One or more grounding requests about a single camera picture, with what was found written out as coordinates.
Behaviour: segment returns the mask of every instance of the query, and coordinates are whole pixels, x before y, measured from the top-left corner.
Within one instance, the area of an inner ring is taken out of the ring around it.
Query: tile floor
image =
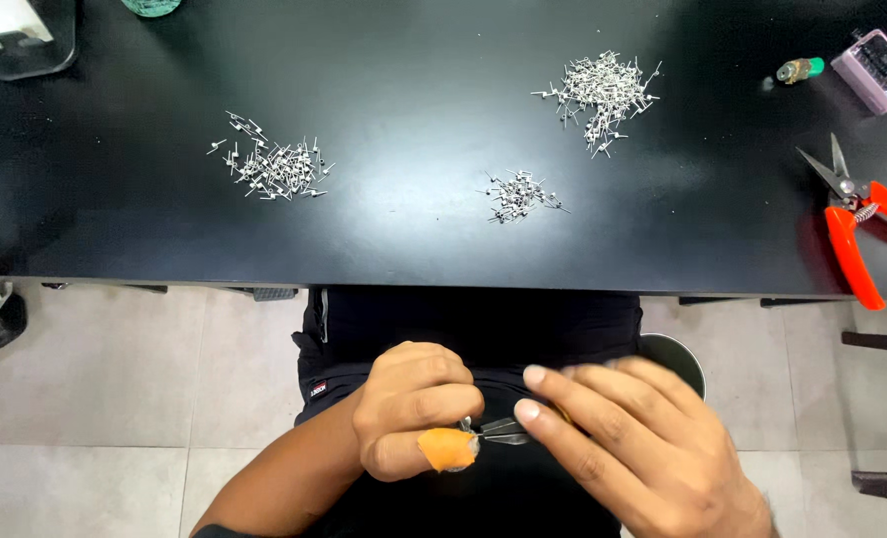
[[[0,351],[0,537],[186,536],[300,409],[289,335],[304,293],[21,294],[29,329]],[[887,352],[838,344],[844,327],[887,329],[887,310],[670,298],[643,308],[645,331],[700,357],[708,402],[784,537],[887,536],[887,500],[849,479],[887,471]]]

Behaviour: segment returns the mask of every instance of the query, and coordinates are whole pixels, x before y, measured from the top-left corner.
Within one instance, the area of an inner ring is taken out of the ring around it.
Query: pliers
[[[828,169],[801,149],[797,147],[796,149],[831,189],[825,218],[829,222],[829,239],[832,241],[832,249],[835,250],[838,264],[842,266],[842,273],[845,274],[858,302],[868,310],[881,310],[885,307],[885,300],[881,298],[878,288],[875,288],[875,282],[858,252],[856,226],[875,213],[887,216],[887,189],[877,181],[863,183],[852,180],[834,133],[832,133],[834,170]]]

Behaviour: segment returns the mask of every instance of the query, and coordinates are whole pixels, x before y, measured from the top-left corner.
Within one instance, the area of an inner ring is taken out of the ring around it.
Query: black pants
[[[311,288],[298,378],[304,410],[295,425],[356,390],[374,359],[411,340],[452,349],[478,386],[498,384],[528,396],[526,365],[603,363],[636,353],[638,296],[562,290]]]

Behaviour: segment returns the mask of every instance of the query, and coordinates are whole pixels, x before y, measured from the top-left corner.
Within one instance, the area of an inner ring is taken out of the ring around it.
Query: person
[[[712,409],[633,357],[641,319],[635,296],[311,289],[305,408],[191,535],[777,536]],[[538,442],[433,470],[417,439],[466,416]]]

